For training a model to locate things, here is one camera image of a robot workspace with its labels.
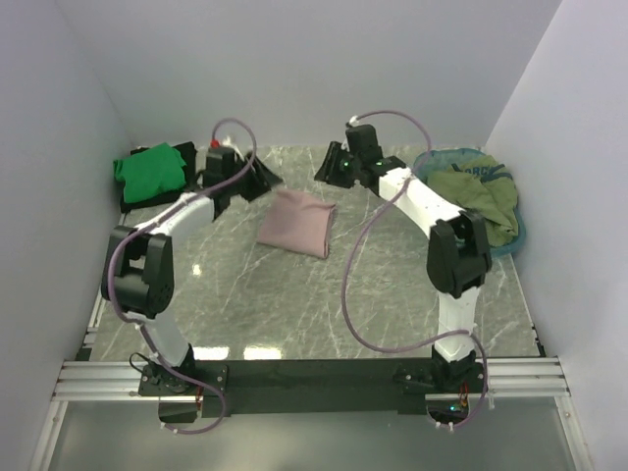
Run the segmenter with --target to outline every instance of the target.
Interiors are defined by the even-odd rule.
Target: pink towel
[[[335,203],[309,193],[278,189],[266,213],[257,241],[292,252],[327,258]]]

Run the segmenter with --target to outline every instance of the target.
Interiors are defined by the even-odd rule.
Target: marble surface
[[[387,149],[411,163],[419,147]],[[370,191],[314,182],[326,146],[261,149],[262,160],[290,188],[336,202],[327,260],[255,243],[272,193],[252,203],[234,199],[218,220],[175,252],[172,306],[198,358],[358,358],[380,353],[361,346],[340,313],[340,280],[349,249],[383,200]],[[133,226],[163,207],[127,215]],[[385,346],[432,336],[438,298],[426,273],[427,238],[391,209],[357,252],[348,306],[364,338]],[[91,360],[127,360],[146,353],[139,333],[104,303]],[[512,258],[494,260],[476,309],[476,332],[490,356],[538,356],[535,335]],[[429,348],[406,356],[429,356]]]

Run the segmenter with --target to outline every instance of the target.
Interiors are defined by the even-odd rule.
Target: green cloth
[[[114,161],[114,178],[125,182],[126,203],[137,203],[185,186],[185,160],[164,143]]]
[[[445,171],[432,172],[428,187],[450,203],[479,211],[486,219],[491,246],[506,245],[519,234],[514,214],[517,188],[512,175],[493,156],[483,155]]]

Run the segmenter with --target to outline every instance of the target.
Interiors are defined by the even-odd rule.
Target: laundry basket
[[[467,147],[459,149],[432,150],[427,161],[419,168],[415,175],[421,182],[427,183],[428,176],[432,172],[446,170],[451,166],[451,164],[463,164],[482,155],[486,154],[480,150]],[[425,152],[416,158],[415,165],[424,157]],[[526,227],[523,224],[523,218],[521,217],[518,206],[514,208],[514,215],[517,218],[517,223],[519,224],[519,234],[511,243],[502,245],[501,247],[491,247],[491,256],[493,258],[498,258],[508,253],[514,253],[523,246],[523,242],[526,239]]]

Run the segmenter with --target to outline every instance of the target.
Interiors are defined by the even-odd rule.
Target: white enclosure
[[[628,467],[628,40],[601,0],[9,0],[0,19],[2,468],[27,469],[119,216],[112,160],[209,140],[325,144],[352,115],[486,145],[529,226],[515,261],[597,469]],[[378,121],[381,141],[416,131]]]

